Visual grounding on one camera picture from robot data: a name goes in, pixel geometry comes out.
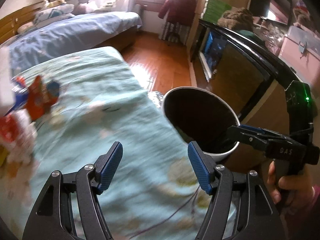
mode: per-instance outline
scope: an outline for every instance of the hanging jacket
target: hanging jacket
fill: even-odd
[[[195,10],[196,0],[167,0],[160,9],[158,17],[163,19],[169,11],[167,22],[191,26]]]

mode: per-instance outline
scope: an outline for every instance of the trash can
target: trash can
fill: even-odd
[[[174,88],[164,95],[162,110],[186,143],[196,141],[216,162],[239,145],[226,135],[228,127],[240,125],[239,119],[225,101],[209,91]]]

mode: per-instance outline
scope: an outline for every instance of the television screen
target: television screen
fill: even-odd
[[[292,0],[251,0],[249,10],[253,16],[289,24]]]

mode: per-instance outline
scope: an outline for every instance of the brown towel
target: brown towel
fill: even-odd
[[[239,8],[236,11],[225,11],[218,20],[218,25],[233,31],[247,30],[252,32],[252,16],[252,13],[245,8]]]

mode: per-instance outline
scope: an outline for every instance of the human hand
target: human hand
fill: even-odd
[[[271,198],[277,204],[281,200],[281,195],[276,187],[276,167],[274,162],[269,166],[267,183],[270,186],[269,193]],[[296,212],[310,204],[314,198],[315,192],[312,187],[312,177],[306,165],[303,169],[303,174],[281,177],[278,186],[281,189],[291,190],[286,205],[290,206],[292,212]]]

